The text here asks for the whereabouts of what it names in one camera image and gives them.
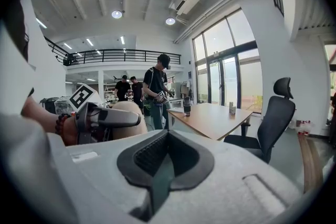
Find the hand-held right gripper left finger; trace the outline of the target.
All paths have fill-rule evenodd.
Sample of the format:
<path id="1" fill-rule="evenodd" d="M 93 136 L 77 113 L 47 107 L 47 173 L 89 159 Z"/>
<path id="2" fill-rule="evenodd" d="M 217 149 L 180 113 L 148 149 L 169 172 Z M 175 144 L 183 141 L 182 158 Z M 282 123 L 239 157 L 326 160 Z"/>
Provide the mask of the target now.
<path id="1" fill-rule="evenodd" d="M 168 131 L 162 130 L 122 151 L 117 167 L 129 184 L 149 189 L 168 154 Z"/>

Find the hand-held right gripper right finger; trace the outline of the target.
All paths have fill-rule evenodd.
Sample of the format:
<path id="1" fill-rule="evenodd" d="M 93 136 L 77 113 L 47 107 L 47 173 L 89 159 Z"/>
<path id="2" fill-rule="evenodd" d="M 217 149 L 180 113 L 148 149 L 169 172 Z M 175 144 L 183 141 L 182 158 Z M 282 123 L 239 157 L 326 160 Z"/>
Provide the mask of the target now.
<path id="1" fill-rule="evenodd" d="M 167 153 L 173 164 L 170 190 L 191 190 L 202 183 L 214 169 L 214 156 L 205 147 L 176 131 L 167 134 Z"/>

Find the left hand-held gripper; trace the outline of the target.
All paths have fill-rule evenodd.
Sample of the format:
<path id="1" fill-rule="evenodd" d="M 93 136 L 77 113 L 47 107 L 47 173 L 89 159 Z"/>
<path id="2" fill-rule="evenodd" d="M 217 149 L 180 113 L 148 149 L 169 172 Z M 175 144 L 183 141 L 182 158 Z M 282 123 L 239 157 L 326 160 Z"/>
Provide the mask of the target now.
<path id="1" fill-rule="evenodd" d="M 135 112 L 106 107 L 97 91 L 86 84 L 68 102 L 75 112 L 79 145 L 110 141 L 113 129 L 137 126 L 141 121 Z"/>

